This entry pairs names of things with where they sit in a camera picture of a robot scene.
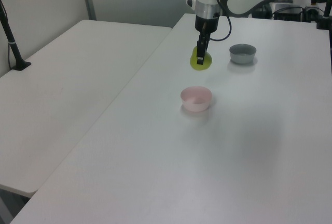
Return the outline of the black gripper silver flange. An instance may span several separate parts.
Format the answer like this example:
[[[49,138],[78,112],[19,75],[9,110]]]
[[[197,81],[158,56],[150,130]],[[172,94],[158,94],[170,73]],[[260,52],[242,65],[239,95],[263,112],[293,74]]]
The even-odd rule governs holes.
[[[201,40],[197,41],[197,64],[204,64],[205,53],[208,49],[210,35],[217,30],[220,16],[220,6],[216,0],[195,4],[195,29],[199,32]]]

